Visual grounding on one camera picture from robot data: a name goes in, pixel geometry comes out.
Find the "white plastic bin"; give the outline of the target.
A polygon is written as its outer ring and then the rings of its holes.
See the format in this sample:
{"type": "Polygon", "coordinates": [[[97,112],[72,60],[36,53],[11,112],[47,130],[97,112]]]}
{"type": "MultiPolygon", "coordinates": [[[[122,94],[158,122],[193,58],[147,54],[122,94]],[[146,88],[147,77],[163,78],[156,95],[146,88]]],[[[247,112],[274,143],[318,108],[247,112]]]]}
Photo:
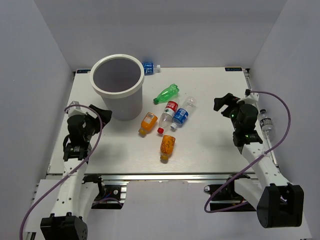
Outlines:
{"type": "Polygon", "coordinates": [[[89,78],[113,118],[129,121],[141,113],[145,73],[137,58],[127,54],[106,56],[95,63],[89,78]]]}

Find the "table corner label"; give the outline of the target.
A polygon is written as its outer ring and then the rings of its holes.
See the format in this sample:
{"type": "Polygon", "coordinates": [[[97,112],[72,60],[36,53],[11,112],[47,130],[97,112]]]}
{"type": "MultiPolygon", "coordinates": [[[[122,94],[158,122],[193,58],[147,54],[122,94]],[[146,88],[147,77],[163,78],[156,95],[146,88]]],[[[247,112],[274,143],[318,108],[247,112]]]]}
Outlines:
{"type": "Polygon", "coordinates": [[[91,70],[90,69],[78,69],[76,71],[76,74],[87,74],[89,73],[91,70]]]}
{"type": "Polygon", "coordinates": [[[242,72],[243,69],[241,67],[225,67],[226,72],[242,72]]]}

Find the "orange bottle with barcode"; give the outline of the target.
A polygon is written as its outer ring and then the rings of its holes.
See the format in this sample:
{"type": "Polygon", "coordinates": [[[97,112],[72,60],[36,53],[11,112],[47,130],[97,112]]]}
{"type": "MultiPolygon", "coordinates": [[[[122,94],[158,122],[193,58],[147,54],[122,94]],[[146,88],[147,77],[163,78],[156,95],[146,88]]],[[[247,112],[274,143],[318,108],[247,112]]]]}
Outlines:
{"type": "Polygon", "coordinates": [[[155,126],[157,120],[158,117],[154,113],[148,112],[140,124],[140,129],[138,130],[139,134],[141,136],[149,134],[155,126]]]}

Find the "orange patterned bottle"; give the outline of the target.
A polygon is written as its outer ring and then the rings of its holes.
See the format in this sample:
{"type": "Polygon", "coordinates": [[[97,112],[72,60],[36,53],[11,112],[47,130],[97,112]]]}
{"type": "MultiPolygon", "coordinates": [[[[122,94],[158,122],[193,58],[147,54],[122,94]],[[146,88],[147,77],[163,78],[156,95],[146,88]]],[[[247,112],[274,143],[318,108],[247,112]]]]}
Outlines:
{"type": "Polygon", "coordinates": [[[175,146],[176,138],[171,135],[164,135],[162,138],[162,142],[160,145],[160,159],[162,161],[168,161],[171,157],[174,146],[175,146]]]}

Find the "red label clear bottle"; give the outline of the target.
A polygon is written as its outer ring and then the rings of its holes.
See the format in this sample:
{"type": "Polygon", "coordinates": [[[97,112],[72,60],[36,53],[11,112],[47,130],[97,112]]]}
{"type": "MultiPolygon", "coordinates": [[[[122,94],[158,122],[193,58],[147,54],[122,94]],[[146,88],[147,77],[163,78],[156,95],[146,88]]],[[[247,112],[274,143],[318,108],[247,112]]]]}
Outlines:
{"type": "Polygon", "coordinates": [[[157,132],[162,135],[171,125],[179,106],[179,99],[169,100],[160,116],[157,132]]]}

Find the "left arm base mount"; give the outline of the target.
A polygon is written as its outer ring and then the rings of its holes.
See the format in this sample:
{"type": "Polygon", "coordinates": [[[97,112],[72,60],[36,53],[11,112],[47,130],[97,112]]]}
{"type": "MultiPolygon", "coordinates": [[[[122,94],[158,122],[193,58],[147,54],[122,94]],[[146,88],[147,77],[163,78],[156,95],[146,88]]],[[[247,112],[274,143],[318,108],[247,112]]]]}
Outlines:
{"type": "Polygon", "coordinates": [[[98,187],[98,194],[93,200],[92,209],[122,209],[121,185],[105,184],[100,174],[85,175],[82,179],[82,184],[86,183],[94,183],[98,187]]]}

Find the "clear bottle black label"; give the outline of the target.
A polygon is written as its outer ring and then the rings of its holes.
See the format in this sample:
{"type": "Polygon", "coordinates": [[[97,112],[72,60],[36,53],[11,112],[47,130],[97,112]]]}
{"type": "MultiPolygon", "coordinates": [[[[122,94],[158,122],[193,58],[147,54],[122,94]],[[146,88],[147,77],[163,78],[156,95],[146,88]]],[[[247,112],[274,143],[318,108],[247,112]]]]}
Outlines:
{"type": "Polygon", "coordinates": [[[258,121],[262,132],[269,135],[273,130],[273,122],[272,119],[267,116],[267,111],[265,109],[259,111],[258,121]]]}

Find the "right table corner label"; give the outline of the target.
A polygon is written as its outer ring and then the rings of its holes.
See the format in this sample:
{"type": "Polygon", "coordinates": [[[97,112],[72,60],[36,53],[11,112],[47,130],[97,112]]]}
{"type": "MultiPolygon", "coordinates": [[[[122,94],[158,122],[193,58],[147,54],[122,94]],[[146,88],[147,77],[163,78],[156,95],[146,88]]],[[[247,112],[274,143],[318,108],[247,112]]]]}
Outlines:
{"type": "Polygon", "coordinates": [[[226,72],[242,72],[243,69],[241,67],[225,67],[226,72]]]}

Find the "blue label clear bottle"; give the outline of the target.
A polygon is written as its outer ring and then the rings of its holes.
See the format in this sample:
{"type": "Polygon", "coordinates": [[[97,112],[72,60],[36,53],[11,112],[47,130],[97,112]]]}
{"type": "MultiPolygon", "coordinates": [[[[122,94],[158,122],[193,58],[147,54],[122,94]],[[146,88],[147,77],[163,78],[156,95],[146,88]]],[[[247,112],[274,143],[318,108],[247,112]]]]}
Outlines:
{"type": "Polygon", "coordinates": [[[175,131],[177,128],[182,127],[188,117],[195,111],[196,105],[196,99],[189,96],[176,111],[170,125],[171,130],[175,131]]]}

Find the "left table corner label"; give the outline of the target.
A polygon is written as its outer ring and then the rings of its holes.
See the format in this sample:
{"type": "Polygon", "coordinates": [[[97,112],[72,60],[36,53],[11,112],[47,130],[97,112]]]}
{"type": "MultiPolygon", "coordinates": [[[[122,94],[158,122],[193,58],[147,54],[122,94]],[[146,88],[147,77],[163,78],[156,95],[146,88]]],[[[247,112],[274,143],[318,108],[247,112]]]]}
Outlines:
{"type": "Polygon", "coordinates": [[[76,71],[76,74],[87,74],[89,73],[91,70],[90,69],[78,69],[76,71]]]}

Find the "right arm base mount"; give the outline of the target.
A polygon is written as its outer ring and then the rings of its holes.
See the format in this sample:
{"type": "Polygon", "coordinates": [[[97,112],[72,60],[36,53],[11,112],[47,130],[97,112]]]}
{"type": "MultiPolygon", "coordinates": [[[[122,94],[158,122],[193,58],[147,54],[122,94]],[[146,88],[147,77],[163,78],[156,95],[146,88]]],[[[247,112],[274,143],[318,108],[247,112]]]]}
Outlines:
{"type": "MultiPolygon", "coordinates": [[[[247,174],[242,174],[236,179],[251,179],[247,174]]],[[[208,195],[212,195],[222,184],[209,184],[204,187],[204,192],[208,195]]],[[[219,210],[223,208],[229,208],[238,204],[246,202],[243,196],[235,192],[234,182],[224,187],[219,191],[215,197],[210,201],[210,211],[219,210]]],[[[226,212],[255,212],[256,210],[249,203],[234,209],[227,210],[226,212]]]]}

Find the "green plastic bottle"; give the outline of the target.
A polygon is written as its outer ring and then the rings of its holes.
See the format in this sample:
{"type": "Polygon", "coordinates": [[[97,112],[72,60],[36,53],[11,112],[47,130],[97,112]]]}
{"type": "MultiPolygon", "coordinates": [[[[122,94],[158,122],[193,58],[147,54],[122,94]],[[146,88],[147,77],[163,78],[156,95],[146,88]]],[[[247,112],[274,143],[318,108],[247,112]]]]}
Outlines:
{"type": "Polygon", "coordinates": [[[169,87],[164,89],[156,98],[153,99],[155,105],[168,102],[179,93],[179,88],[176,84],[171,84],[169,87]]]}

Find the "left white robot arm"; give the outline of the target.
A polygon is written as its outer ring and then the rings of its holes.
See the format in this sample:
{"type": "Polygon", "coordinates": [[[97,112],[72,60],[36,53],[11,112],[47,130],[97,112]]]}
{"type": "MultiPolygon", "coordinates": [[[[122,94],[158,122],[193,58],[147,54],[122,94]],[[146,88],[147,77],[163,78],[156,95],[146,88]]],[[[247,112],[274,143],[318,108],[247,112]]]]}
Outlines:
{"type": "Polygon", "coordinates": [[[88,226],[85,219],[93,201],[105,196],[106,187],[98,174],[85,176],[90,144],[94,135],[100,136],[112,118],[111,110],[90,105],[96,116],[81,110],[73,102],[67,110],[68,135],[63,141],[63,175],[59,191],[48,217],[42,218],[40,230],[46,240],[85,240],[88,226]]]}

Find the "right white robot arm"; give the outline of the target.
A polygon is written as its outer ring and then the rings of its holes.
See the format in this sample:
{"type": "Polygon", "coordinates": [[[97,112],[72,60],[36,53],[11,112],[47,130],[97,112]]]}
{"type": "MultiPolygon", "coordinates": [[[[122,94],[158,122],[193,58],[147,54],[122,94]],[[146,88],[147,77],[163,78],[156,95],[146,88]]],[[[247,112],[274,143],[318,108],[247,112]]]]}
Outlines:
{"type": "Polygon", "coordinates": [[[217,112],[226,106],[221,114],[232,123],[233,143],[260,184],[256,185],[243,169],[215,190],[210,199],[217,194],[226,194],[233,200],[242,197],[244,201],[238,206],[250,204],[256,210],[260,225],[266,229],[299,227],[303,220],[304,191],[280,173],[256,131],[259,111],[255,103],[259,101],[259,94],[249,89],[244,98],[227,93],[214,99],[213,109],[217,112]]]}

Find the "blue label bottle behind bin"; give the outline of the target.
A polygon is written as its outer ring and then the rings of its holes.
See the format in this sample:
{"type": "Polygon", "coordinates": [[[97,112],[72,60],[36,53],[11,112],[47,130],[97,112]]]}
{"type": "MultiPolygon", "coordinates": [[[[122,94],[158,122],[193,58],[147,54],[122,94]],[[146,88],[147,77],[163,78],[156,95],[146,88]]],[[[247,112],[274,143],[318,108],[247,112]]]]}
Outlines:
{"type": "Polygon", "coordinates": [[[143,62],[142,66],[144,74],[147,76],[161,72],[161,66],[159,64],[154,64],[153,62],[143,62]]]}

